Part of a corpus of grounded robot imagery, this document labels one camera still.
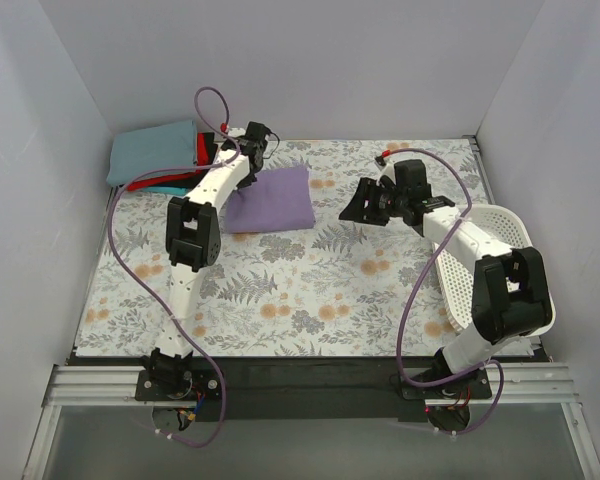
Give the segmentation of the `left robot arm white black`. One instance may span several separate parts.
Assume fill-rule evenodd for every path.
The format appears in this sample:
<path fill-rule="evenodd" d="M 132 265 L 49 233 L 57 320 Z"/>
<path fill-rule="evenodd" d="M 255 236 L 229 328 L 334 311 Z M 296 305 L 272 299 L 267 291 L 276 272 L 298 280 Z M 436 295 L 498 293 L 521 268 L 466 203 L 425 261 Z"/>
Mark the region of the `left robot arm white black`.
<path fill-rule="evenodd" d="M 148 383 L 158 386 L 170 399 L 186 398 L 194 387 L 194 374 L 186 366 L 194 347 L 183 331 L 194 316 L 205 269 L 220 254 L 219 212 L 232 192 L 256 181 L 272 135 L 264 124 L 249 122 L 238 131 L 235 142 L 223 142 L 214 167 L 201 181 L 168 204 L 165 244 L 171 264 L 171 314 L 149 356 L 147 371 Z"/>

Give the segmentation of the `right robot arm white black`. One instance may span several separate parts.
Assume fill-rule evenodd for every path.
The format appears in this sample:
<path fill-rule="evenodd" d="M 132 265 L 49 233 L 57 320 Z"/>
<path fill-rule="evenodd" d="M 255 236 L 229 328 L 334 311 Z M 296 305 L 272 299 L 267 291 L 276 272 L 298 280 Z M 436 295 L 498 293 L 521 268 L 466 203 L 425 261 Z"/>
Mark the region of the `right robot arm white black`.
<path fill-rule="evenodd" d="M 418 389 L 435 389 L 455 397 L 474 371 L 487 365 L 504 345 L 541 335 L 554 324 L 554 305 L 541 253 L 532 246 L 516 248 L 477 226 L 472 207 L 460 208 L 436 196 L 420 159 L 391 162 L 383 152 L 375 159 L 378 178 L 360 179 L 342 221 L 385 226 L 399 218 L 435 245 L 425 267 L 442 253 L 455 258 L 471 275 L 469 325 L 434 356 L 431 367 L 416 378 L 405 371 L 402 381 Z"/>

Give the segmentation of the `purple t shirt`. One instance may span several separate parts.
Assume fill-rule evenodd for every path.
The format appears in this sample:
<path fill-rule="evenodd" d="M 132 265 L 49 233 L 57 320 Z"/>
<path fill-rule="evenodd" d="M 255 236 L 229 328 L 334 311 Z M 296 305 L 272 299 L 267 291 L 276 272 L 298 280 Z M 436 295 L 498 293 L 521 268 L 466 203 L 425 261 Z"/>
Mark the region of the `purple t shirt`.
<path fill-rule="evenodd" d="M 304 166 L 260 172 L 255 183 L 231 194 L 224 217 L 229 234 L 295 231 L 314 225 L 309 171 Z"/>

